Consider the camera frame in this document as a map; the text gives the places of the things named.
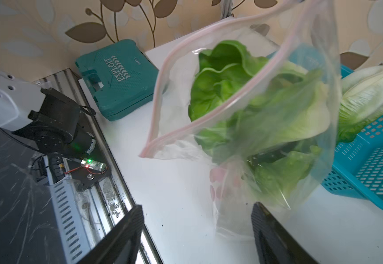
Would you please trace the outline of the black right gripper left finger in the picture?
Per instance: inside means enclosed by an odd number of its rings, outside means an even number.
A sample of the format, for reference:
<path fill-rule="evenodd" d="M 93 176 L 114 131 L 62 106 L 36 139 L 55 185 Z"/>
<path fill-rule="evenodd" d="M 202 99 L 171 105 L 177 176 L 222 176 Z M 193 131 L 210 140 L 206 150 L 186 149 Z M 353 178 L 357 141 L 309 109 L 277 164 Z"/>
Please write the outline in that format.
<path fill-rule="evenodd" d="M 142 206 L 133 206 L 79 264 L 134 264 L 144 225 Z"/>

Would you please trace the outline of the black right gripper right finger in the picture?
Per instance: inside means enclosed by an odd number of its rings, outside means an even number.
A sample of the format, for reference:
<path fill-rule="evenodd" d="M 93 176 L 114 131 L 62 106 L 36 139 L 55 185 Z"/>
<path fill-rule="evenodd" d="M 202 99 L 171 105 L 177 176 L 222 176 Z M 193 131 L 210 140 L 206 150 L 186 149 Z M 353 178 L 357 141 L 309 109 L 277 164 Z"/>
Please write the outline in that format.
<path fill-rule="evenodd" d="M 254 203 L 251 218 L 261 264 L 316 263 L 262 203 Z"/>

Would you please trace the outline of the clear pink-dotted zipper bag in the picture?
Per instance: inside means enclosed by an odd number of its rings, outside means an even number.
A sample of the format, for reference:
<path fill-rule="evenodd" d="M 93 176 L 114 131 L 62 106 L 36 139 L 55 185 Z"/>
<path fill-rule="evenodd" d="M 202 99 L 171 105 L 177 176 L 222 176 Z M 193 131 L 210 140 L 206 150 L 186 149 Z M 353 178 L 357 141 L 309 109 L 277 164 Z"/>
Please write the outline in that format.
<path fill-rule="evenodd" d="M 161 65 L 140 155 L 207 164 L 216 232 L 248 240 L 254 203 L 285 217 L 329 173 L 340 80 L 332 1 L 221 20 Z"/>

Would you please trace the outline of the pale chinese cabbage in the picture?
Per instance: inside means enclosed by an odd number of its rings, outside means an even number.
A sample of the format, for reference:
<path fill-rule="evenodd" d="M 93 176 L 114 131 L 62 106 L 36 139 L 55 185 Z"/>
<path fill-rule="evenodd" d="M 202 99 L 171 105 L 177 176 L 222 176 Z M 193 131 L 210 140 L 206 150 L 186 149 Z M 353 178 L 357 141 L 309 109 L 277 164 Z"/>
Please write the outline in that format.
<path fill-rule="evenodd" d="M 337 143 L 350 143 L 383 115 L 383 66 L 357 70 L 342 79 Z"/>

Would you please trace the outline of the leafy green chinese cabbage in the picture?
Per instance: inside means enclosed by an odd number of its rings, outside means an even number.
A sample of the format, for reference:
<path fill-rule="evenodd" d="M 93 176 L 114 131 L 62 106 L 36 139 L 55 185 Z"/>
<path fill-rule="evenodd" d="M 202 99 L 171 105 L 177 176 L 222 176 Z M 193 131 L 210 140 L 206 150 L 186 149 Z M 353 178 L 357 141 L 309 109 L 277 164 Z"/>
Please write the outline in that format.
<path fill-rule="evenodd" d="M 199 72 L 190 91 L 188 116 L 193 122 L 228 101 L 268 62 L 266 57 L 254 57 L 237 40 L 224 40 L 213 49 L 199 53 Z M 263 149 L 262 141 L 270 136 L 262 121 L 263 95 L 249 102 L 246 108 L 231 117 L 205 128 L 195 135 L 196 142 L 215 162 L 221 162 L 237 151 L 245 139 L 256 140 L 253 153 Z"/>

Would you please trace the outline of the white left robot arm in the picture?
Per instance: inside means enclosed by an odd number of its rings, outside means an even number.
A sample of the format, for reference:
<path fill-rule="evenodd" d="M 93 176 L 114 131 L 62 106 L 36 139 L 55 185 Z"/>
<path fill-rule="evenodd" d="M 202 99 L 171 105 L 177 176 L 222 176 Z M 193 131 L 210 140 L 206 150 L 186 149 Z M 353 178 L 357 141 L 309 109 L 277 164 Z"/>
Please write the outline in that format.
<path fill-rule="evenodd" d="M 54 88 L 0 71 L 0 128 L 32 140 L 39 152 L 83 160 L 96 147 L 95 137 L 79 123 L 92 112 Z"/>

